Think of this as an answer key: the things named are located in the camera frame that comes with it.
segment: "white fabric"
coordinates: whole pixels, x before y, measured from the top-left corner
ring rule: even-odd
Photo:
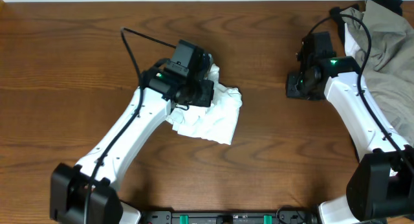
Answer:
[[[227,88],[219,83],[220,68],[212,65],[207,79],[214,82],[214,96],[210,107],[190,106],[184,111],[175,108],[167,121],[180,135],[231,144],[242,105],[238,88]]]
[[[345,55],[355,58],[356,52],[360,49],[361,47],[356,43],[351,33],[349,33],[348,24],[345,23]]]

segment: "crumpled gray fabric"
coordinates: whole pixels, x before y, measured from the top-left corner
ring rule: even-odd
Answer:
[[[414,145],[414,29],[403,17],[367,1],[366,11],[348,8],[341,12],[361,19],[372,37],[372,48],[364,70],[367,86],[388,121]],[[365,58],[368,40],[364,29],[343,17],[348,31],[361,47],[355,60]]]

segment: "curved black cable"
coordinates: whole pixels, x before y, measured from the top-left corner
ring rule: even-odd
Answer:
[[[91,177],[89,178],[89,182],[88,182],[88,186],[87,186],[87,192],[86,192],[86,198],[85,198],[85,207],[84,207],[84,214],[83,214],[83,223],[84,224],[88,224],[89,203],[91,202],[92,185],[93,185],[93,182],[95,180],[96,174],[98,173],[99,167],[100,167],[100,165],[102,165],[106,155],[109,153],[109,150],[111,150],[111,148],[114,146],[114,144],[117,142],[117,140],[122,136],[122,134],[125,132],[125,130],[129,127],[129,125],[131,125],[132,121],[134,121],[134,119],[139,116],[140,110],[141,110],[141,107],[142,107],[142,102],[144,101],[144,89],[142,88],[143,82],[142,82],[141,72],[140,72],[138,64],[135,60],[134,54],[132,53],[132,50],[129,47],[128,42],[125,38],[124,31],[136,34],[138,36],[142,36],[143,38],[150,39],[152,41],[155,41],[157,43],[161,43],[163,45],[166,45],[166,46],[169,46],[169,47],[172,47],[172,48],[175,48],[174,45],[171,45],[169,43],[165,43],[165,42],[160,41],[158,39],[151,38],[149,36],[146,36],[142,33],[136,32],[134,30],[131,30],[131,29],[128,29],[128,28],[125,28],[125,27],[121,28],[122,41],[124,42],[125,48],[128,51],[129,57],[131,57],[131,60],[133,62],[133,65],[134,65],[134,68],[135,68],[135,71],[136,71],[136,75],[138,76],[139,89],[140,89],[140,100],[139,100],[138,105],[137,105],[133,115],[131,116],[131,118],[129,118],[129,120],[122,127],[122,129],[118,132],[118,134],[116,134],[114,139],[108,144],[108,146],[105,148],[105,150],[103,151],[103,153],[101,154],[101,156],[98,158],[98,160],[96,162],[96,165],[93,169]],[[158,65],[160,63],[165,63],[165,62],[166,62],[166,59],[163,59],[163,60],[158,61],[156,63],[156,65]]]
[[[362,73],[365,69],[365,66],[367,65],[367,62],[368,62],[368,59],[369,59],[369,54],[371,53],[371,46],[372,46],[371,35],[369,34],[367,26],[365,26],[365,24],[361,20],[359,20],[357,17],[351,16],[351,15],[348,15],[348,14],[334,14],[334,15],[331,15],[329,17],[326,17],[325,19],[323,19],[319,23],[317,23],[314,27],[312,27],[312,29],[309,31],[308,35],[312,34],[312,32],[316,29],[316,27],[318,27],[319,25],[321,25],[325,21],[332,19],[333,17],[348,17],[348,18],[356,21],[357,23],[359,23],[362,26],[362,28],[364,29],[364,31],[367,35],[367,38],[368,38],[368,49],[367,49],[367,53],[365,55],[364,62],[362,62],[362,65],[361,65],[361,71],[358,74],[358,77],[356,79],[356,85],[357,85],[357,88],[358,88],[358,95],[359,95],[359,97],[361,97],[362,102],[364,103],[365,107],[367,108],[369,114],[372,116],[372,118],[375,121],[375,123],[377,124],[377,126],[381,129],[381,132],[384,134],[385,138],[395,148],[395,150],[401,156],[401,159],[406,163],[406,165],[407,165],[408,169],[410,170],[410,172],[414,175],[413,166],[407,160],[406,156],[404,155],[404,152],[402,152],[400,147],[391,138],[390,133],[388,133],[387,130],[385,129],[385,127],[383,127],[383,125],[381,124],[381,121],[378,119],[378,117],[376,117],[374,111],[371,109],[371,107],[369,106],[367,100],[365,99],[364,92],[362,91],[362,88],[361,88]]]

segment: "green strip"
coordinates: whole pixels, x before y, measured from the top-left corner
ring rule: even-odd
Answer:
[[[272,224],[272,216],[271,215],[264,215],[263,219],[264,219],[263,224]]]
[[[180,224],[188,224],[188,216],[187,215],[181,215],[180,216]]]

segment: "wooden table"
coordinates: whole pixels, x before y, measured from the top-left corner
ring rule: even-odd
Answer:
[[[311,26],[352,2],[9,3],[0,13],[0,222],[51,223],[50,175],[107,133],[137,80],[119,29],[212,52],[243,106],[231,146],[163,123],[127,171],[137,208],[273,210],[336,198],[358,163],[326,101],[287,99],[287,73]],[[404,16],[414,23],[414,3]],[[333,22],[339,55],[343,49]],[[173,50],[127,36],[141,69]]]

